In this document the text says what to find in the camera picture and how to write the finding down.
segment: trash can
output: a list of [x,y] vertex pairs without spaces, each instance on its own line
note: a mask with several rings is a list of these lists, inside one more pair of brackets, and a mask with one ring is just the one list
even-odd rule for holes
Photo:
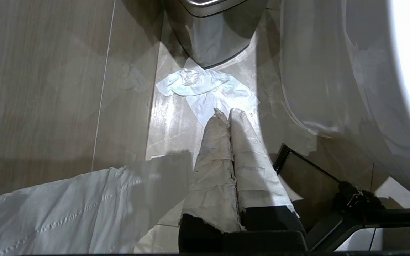
[[268,0],[164,0],[170,25],[187,54],[203,68],[244,50]]

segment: white cloth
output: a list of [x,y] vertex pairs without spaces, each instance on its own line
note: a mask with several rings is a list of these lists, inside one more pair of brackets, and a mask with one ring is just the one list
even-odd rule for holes
[[219,110],[205,126],[191,179],[182,214],[199,217],[221,232],[241,231],[229,122]]
[[230,113],[234,169],[240,211],[249,207],[286,206],[295,212],[288,193],[245,112]]
[[187,194],[192,155],[168,155],[0,196],[0,256],[131,253]]
[[212,69],[204,70],[190,58],[184,68],[158,82],[156,87],[165,96],[185,96],[203,127],[214,115],[215,108],[229,118],[232,108],[248,112],[260,103],[250,89],[232,75]]

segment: crumpled tissue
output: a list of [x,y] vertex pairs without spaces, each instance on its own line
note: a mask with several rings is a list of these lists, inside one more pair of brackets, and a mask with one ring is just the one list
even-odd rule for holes
[[183,214],[201,218],[221,232],[241,231],[229,122],[215,110],[205,126]]
[[191,58],[184,68],[158,82],[156,87],[165,96],[185,96],[202,127],[215,114],[215,108],[229,118],[232,108],[248,112],[260,103],[251,90],[232,75],[204,70]]
[[296,213],[244,111],[231,110],[230,127],[239,210],[286,206]]

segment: floor tile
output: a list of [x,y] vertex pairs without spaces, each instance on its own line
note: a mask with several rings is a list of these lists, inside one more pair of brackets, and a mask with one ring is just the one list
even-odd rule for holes
[[374,166],[371,192],[388,209],[410,208],[410,191],[390,177],[388,172],[379,165]]
[[376,229],[371,251],[409,251],[410,227]]
[[375,228],[357,230],[335,251],[369,251]]
[[145,160],[163,14],[160,1],[115,3],[93,170]]
[[179,227],[155,225],[140,239],[134,253],[178,253]]
[[91,170],[113,0],[0,0],[0,194]]

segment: wall tile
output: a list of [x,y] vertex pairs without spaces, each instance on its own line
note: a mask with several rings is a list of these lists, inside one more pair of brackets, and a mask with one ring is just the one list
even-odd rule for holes
[[161,1],[117,0],[93,169],[145,160]]
[[0,194],[89,172],[113,0],[0,0]]

